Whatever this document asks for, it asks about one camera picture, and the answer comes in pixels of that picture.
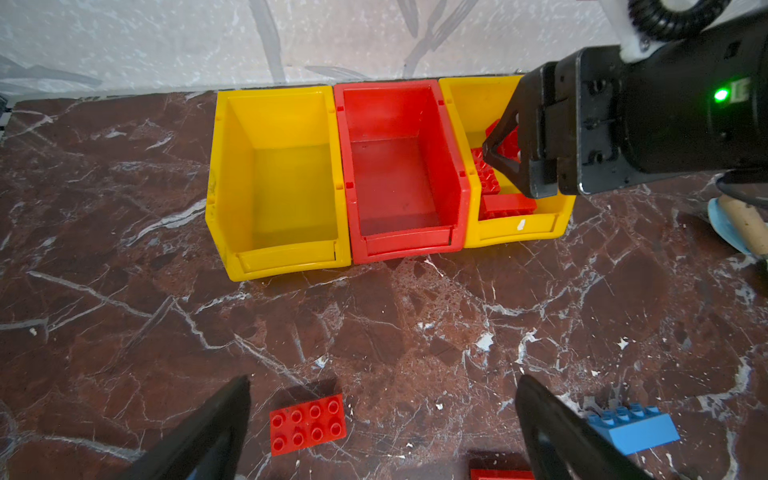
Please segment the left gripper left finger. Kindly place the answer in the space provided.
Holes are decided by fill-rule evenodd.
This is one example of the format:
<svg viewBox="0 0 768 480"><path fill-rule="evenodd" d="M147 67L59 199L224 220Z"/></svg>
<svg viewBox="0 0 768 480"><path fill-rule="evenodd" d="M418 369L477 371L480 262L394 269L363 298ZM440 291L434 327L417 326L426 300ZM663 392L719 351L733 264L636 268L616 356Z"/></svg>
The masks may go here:
<svg viewBox="0 0 768 480"><path fill-rule="evenodd" d="M233 479L248 429L250 408L248 378L233 378L116 477Z"/></svg>

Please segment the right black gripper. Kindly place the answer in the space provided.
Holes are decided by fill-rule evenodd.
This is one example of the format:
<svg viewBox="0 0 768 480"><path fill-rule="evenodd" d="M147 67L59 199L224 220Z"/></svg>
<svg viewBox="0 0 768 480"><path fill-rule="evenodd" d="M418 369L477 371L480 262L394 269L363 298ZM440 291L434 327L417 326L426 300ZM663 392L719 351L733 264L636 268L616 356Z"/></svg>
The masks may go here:
<svg viewBox="0 0 768 480"><path fill-rule="evenodd" d="M591 195L648 181L632 166L617 46L584 48L526 73L483 143L484 161L529 198Z"/></svg>

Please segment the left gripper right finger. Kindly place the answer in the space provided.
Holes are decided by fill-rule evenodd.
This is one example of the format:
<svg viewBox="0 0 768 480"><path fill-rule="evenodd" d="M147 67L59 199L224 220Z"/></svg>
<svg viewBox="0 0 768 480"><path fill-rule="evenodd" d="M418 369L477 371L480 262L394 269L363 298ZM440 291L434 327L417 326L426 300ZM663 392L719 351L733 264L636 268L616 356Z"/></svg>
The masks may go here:
<svg viewBox="0 0 768 480"><path fill-rule="evenodd" d="M536 479L648 479L533 376L517 384L515 408Z"/></svg>

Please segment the red lego brick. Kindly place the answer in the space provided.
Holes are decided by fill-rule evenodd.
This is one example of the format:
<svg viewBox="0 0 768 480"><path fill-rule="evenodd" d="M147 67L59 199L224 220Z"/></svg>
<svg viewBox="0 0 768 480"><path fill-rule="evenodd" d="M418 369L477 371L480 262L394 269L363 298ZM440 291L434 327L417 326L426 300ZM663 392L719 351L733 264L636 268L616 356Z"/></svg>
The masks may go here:
<svg viewBox="0 0 768 480"><path fill-rule="evenodd" d="M534 199L523 194L483 195L480 202L479 219L490 220L533 214L537 209Z"/></svg>
<svg viewBox="0 0 768 480"><path fill-rule="evenodd" d="M472 158L481 184L483 195L496 195L501 192L501 186L495 175L495 170L484 161L483 150L474 148L471 150Z"/></svg>
<svg viewBox="0 0 768 480"><path fill-rule="evenodd" d="M269 428L273 456L341 440L347 436L343 396L336 394L272 411Z"/></svg>
<svg viewBox="0 0 768 480"><path fill-rule="evenodd" d="M534 480L531 471L501 469L471 469L471 480Z"/></svg>
<svg viewBox="0 0 768 480"><path fill-rule="evenodd" d="M485 130L486 139L491 135L491 133L497 127L499 122L500 122L500 119L497 119L486 128ZM517 127L509 135L505 137L501 145L498 147L497 153L505 158L508 158L516 161L517 163L520 163L520 157L519 157L520 149L518 146L518 128Z"/></svg>

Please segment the blue lego brick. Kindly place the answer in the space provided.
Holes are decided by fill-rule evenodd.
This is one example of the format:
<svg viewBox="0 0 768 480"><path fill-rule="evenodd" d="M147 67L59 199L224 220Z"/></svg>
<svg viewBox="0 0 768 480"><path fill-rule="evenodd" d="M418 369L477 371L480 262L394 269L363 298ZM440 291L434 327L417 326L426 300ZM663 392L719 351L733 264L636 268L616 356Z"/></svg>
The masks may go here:
<svg viewBox="0 0 768 480"><path fill-rule="evenodd" d="M600 414L588 413L586 421L624 455L680 440L672 418L656 406L632 403Z"/></svg>

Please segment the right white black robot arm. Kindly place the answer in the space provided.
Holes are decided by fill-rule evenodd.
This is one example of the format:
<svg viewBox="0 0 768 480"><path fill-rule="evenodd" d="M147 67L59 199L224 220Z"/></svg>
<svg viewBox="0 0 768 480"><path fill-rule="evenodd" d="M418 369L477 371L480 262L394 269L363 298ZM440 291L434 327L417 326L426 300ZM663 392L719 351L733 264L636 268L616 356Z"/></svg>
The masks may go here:
<svg viewBox="0 0 768 480"><path fill-rule="evenodd" d="M767 11L606 1L621 41L520 80L483 143L524 195L592 195L714 172L740 198L767 180Z"/></svg>

